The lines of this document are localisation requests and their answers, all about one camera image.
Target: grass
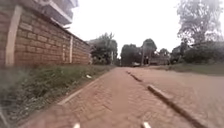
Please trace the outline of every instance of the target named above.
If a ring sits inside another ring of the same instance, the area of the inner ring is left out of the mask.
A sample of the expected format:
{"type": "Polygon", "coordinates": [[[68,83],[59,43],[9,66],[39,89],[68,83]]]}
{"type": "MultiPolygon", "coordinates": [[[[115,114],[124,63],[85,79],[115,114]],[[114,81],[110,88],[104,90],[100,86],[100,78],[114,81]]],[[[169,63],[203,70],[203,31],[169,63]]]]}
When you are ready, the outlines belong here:
{"type": "Polygon", "coordinates": [[[177,72],[192,72],[206,75],[224,75],[224,64],[176,64],[160,66],[156,69],[174,70],[177,72]]]}
{"type": "Polygon", "coordinates": [[[15,124],[90,81],[110,66],[53,66],[0,70],[0,105],[15,124]]]}

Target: curb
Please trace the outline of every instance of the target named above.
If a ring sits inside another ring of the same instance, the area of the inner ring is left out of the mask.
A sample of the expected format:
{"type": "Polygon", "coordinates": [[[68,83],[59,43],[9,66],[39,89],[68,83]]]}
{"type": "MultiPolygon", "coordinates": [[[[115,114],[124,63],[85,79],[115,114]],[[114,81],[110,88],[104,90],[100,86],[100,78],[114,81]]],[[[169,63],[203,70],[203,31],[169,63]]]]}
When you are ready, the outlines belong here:
{"type": "Polygon", "coordinates": [[[131,72],[126,71],[127,74],[132,76],[136,81],[140,82],[144,86],[147,87],[147,89],[152,92],[155,96],[157,96],[162,102],[164,102],[167,106],[169,106],[171,109],[173,109],[175,112],[177,112],[180,116],[182,116],[186,121],[188,121],[190,124],[192,124],[195,128],[208,128],[207,126],[200,123],[196,118],[194,118],[190,113],[185,111],[183,108],[178,106],[176,103],[172,101],[172,99],[166,95],[161,90],[155,88],[153,85],[146,85],[143,83],[143,80],[139,79],[135,75],[133,75],[131,72]]]}

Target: vegetation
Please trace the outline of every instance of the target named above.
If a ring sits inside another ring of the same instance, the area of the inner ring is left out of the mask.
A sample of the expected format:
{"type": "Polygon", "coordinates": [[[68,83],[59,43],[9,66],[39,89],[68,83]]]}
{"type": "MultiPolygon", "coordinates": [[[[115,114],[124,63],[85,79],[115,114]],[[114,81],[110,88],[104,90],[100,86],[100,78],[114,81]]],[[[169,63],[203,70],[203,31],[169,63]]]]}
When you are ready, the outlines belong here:
{"type": "Polygon", "coordinates": [[[116,62],[117,42],[113,37],[113,34],[105,33],[99,38],[90,41],[93,64],[108,65],[116,62]]]}
{"type": "Polygon", "coordinates": [[[124,45],[121,50],[122,66],[131,66],[134,62],[141,62],[141,48],[133,44],[124,45]]]}
{"type": "Polygon", "coordinates": [[[0,105],[11,123],[15,123],[91,80],[86,75],[94,78],[109,69],[76,65],[1,70],[0,105]]]}
{"type": "Polygon", "coordinates": [[[220,3],[219,0],[181,0],[177,13],[181,23],[178,36],[182,42],[173,49],[171,63],[224,60],[224,42],[219,22],[222,13],[220,3]]]}
{"type": "Polygon", "coordinates": [[[160,52],[156,52],[156,50],[156,44],[152,39],[146,39],[141,47],[126,44],[121,50],[121,65],[166,64],[170,56],[169,51],[165,48],[162,48],[160,52]]]}
{"type": "Polygon", "coordinates": [[[161,57],[168,57],[169,56],[169,51],[167,50],[167,49],[165,49],[165,48],[162,48],[160,51],[159,51],[159,55],[161,56],[161,57]]]}
{"type": "Polygon", "coordinates": [[[147,58],[148,59],[148,64],[150,63],[150,60],[152,59],[153,54],[155,53],[157,47],[156,44],[154,43],[154,41],[152,39],[146,39],[143,42],[142,45],[142,61],[141,61],[141,65],[144,64],[144,59],[147,58]]]}
{"type": "Polygon", "coordinates": [[[179,37],[191,43],[222,38],[220,3],[220,0],[181,0],[177,9],[181,24],[179,37]]]}

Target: sidewalk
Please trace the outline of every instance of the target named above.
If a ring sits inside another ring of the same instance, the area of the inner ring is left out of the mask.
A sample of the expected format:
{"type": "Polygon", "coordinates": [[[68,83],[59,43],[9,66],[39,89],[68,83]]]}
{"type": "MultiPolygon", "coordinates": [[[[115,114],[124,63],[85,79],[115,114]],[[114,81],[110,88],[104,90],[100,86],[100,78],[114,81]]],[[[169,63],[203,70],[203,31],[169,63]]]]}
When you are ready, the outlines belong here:
{"type": "Polygon", "coordinates": [[[116,68],[19,128],[192,128],[146,88],[116,68]]]}

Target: brick paved path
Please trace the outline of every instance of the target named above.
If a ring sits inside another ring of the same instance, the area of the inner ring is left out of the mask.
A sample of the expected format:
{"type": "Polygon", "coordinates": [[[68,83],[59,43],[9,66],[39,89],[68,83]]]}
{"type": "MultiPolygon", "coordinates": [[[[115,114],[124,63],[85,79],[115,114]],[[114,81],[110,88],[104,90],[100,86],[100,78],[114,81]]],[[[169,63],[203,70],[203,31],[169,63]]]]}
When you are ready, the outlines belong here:
{"type": "Polygon", "coordinates": [[[224,77],[143,68],[127,70],[170,95],[205,126],[224,127],[224,77]]]}
{"type": "Polygon", "coordinates": [[[191,126],[126,72],[116,68],[20,128],[152,128],[191,126]]]}

